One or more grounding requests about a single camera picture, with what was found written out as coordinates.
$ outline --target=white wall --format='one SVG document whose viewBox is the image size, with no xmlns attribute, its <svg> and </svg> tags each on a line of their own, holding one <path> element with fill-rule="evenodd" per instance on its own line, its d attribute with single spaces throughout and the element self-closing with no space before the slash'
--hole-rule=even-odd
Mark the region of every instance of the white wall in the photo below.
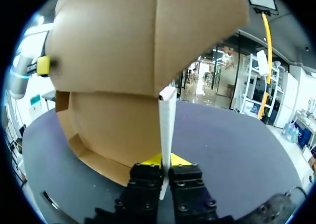
<svg viewBox="0 0 316 224">
<path fill-rule="evenodd" d="M 307 75 L 302 67 L 290 66 L 290 74 L 298 80 L 298 90 L 291 119 L 297 110 L 307 110 L 309 99 L 316 98 L 316 79 Z"/>
<path fill-rule="evenodd" d="M 22 122 L 29 126 L 32 123 L 32 118 L 29 113 L 29 109 L 31 107 L 30 99 L 37 94 L 40 94 L 41 96 L 47 92 L 50 92 L 54 90 L 54 86 L 48 77 L 41 77 L 37 75 L 32 75 L 29 79 L 29 83 L 26 89 L 25 96 L 20 99 L 16 100 L 16 104 L 18 107 L 18 110 L 20 112 Z M 47 111 L 46 102 L 43 98 L 41 98 L 41 105 L 42 105 L 42 112 Z M 48 101 L 49 109 L 55 108 L 55 103 Z"/>
</svg>

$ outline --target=screw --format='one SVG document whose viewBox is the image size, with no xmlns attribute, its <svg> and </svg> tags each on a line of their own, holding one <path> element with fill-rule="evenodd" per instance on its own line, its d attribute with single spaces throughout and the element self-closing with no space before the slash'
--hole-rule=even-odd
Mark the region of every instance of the screw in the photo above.
<svg viewBox="0 0 316 224">
<path fill-rule="evenodd" d="M 179 211 L 186 212 L 188 210 L 188 206 L 186 204 L 182 204 L 178 207 Z"/>
<path fill-rule="evenodd" d="M 148 186 L 154 187 L 155 186 L 155 181 L 148 181 Z"/>
<path fill-rule="evenodd" d="M 204 182 L 203 182 L 203 180 L 198 179 L 198 180 L 197 180 L 197 184 L 198 184 L 198 185 L 202 185 L 202 184 L 204 184 Z"/>
<path fill-rule="evenodd" d="M 136 181 L 134 181 L 134 180 L 129 180 L 129 182 L 128 182 L 130 185 L 135 185 L 136 184 Z"/>
<path fill-rule="evenodd" d="M 179 186 L 179 187 L 183 187 L 183 186 L 185 186 L 186 184 L 184 183 L 184 182 L 182 182 L 182 181 L 178 181 L 177 182 L 177 186 Z"/>
<path fill-rule="evenodd" d="M 260 210 L 261 210 L 261 212 L 265 213 L 267 211 L 266 206 L 261 205 Z"/>
<path fill-rule="evenodd" d="M 209 200 L 207 203 L 208 207 L 214 208 L 216 207 L 216 201 L 214 199 Z"/>
<path fill-rule="evenodd" d="M 122 207 L 122 206 L 123 206 L 123 203 L 122 203 L 119 199 L 116 199 L 116 200 L 115 200 L 115 203 L 116 203 L 116 205 L 119 206 L 119 207 Z"/>
</svg>

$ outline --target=white paper strip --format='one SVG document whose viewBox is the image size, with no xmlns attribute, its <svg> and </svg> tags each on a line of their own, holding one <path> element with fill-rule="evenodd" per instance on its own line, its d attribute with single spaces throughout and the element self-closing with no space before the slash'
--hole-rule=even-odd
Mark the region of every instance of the white paper strip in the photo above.
<svg viewBox="0 0 316 224">
<path fill-rule="evenodd" d="M 159 95 L 161 154 L 164 168 L 164 179 L 159 198 L 163 200 L 169 185 L 168 171 L 171 164 L 171 146 L 176 116 L 177 89 L 168 86 L 165 87 Z"/>
</svg>

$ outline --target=glass wall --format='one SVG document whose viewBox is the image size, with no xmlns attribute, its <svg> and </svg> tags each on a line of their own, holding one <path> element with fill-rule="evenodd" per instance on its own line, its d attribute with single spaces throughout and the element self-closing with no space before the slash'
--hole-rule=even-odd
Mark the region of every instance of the glass wall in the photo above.
<svg viewBox="0 0 316 224">
<path fill-rule="evenodd" d="M 261 44 L 239 34 L 219 42 L 202 53 L 175 79 L 178 99 L 233 109 L 236 92 L 242 85 L 239 81 L 243 59 L 250 54 L 256 55 L 262 49 L 266 50 Z M 273 61 L 276 60 L 285 69 L 289 68 L 287 63 L 273 55 Z"/>
</svg>

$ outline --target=yellow clamp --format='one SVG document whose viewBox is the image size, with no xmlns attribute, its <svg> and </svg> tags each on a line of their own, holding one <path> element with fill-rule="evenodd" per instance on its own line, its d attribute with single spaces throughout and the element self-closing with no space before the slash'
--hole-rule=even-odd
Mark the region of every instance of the yellow clamp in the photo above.
<svg viewBox="0 0 316 224">
<path fill-rule="evenodd" d="M 38 75 L 49 74 L 50 58 L 49 56 L 42 56 L 38 58 L 36 73 Z"/>
</svg>

